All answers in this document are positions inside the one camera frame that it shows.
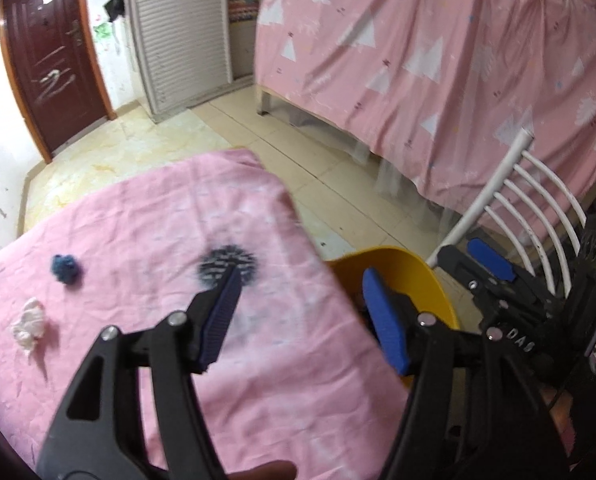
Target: blue crumpled ball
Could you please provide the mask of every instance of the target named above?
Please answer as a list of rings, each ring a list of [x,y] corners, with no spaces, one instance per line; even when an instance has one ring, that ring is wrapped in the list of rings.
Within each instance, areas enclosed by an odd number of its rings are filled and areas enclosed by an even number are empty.
[[[73,285],[80,275],[80,267],[76,262],[76,258],[70,254],[66,256],[56,254],[52,258],[52,274],[59,282],[65,285]]]

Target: louvered cabinet door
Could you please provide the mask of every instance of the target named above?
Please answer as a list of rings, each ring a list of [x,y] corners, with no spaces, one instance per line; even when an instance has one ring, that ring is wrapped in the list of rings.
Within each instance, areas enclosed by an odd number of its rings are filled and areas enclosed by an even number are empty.
[[[154,114],[232,82],[226,0],[131,0],[130,5]]]

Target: door frame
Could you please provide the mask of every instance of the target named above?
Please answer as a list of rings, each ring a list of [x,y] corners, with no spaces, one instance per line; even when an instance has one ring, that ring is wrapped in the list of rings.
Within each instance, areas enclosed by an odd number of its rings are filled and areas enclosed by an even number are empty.
[[[94,80],[96,82],[96,88],[98,94],[102,99],[105,107],[105,113],[107,119],[113,121],[118,117],[114,109],[111,107],[111,101],[107,93],[107,87],[105,87],[105,81],[102,79],[102,73],[100,66],[98,65],[98,58],[96,57],[96,50],[94,48],[94,41],[91,36],[91,27],[89,26],[89,13],[87,10],[87,0],[78,0],[78,13],[80,15],[80,29],[82,31],[82,39],[84,40],[85,50],[91,65],[92,72],[94,74]],[[0,49],[2,50],[2,57],[5,62],[5,70],[11,85],[11,90],[14,94],[16,104],[20,109],[22,118],[31,133],[31,137],[34,140],[34,144],[38,148],[38,151],[42,155],[44,161],[49,164],[53,160],[53,155],[46,142],[41,135],[40,129],[36,125],[33,116],[31,115],[30,108],[27,106],[24,94],[20,88],[18,79],[16,78],[16,71],[11,57],[11,48],[9,45],[9,37],[7,34],[7,17],[5,14],[5,7],[3,0],[0,0]]]

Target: floor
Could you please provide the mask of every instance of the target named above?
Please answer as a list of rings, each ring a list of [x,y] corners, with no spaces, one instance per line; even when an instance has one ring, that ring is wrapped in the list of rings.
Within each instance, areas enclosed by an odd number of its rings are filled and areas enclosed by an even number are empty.
[[[361,155],[358,164],[358,153],[345,146],[347,136],[318,132],[313,125],[298,130],[286,122],[282,107],[274,108],[273,116],[261,117],[255,110],[249,87],[158,125],[141,107],[103,124],[59,153],[31,181],[25,231],[80,197],[143,171],[198,153],[246,146],[284,181],[324,259],[378,245],[403,246],[426,258],[435,248],[438,222],[429,211],[421,214],[424,202],[408,181],[396,198],[380,194],[379,161]],[[464,329],[475,331],[480,315],[470,294],[443,271],[437,275]]]

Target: silver rivet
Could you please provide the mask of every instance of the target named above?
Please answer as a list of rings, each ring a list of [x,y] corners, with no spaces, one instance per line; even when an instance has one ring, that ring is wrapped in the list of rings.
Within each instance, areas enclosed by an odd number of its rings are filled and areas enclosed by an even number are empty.
[[[118,327],[113,325],[104,327],[104,329],[100,333],[100,338],[102,339],[102,341],[111,341],[112,339],[115,339],[117,336]]]
[[[502,339],[502,336],[502,330],[499,329],[497,326],[490,326],[487,329],[487,338],[490,341],[500,341]]]
[[[177,310],[169,314],[167,318],[167,323],[170,326],[181,326],[187,322],[187,314],[185,314],[182,310]]]
[[[434,316],[430,312],[423,312],[422,314],[418,315],[418,322],[422,326],[434,326],[436,324],[436,316]]]

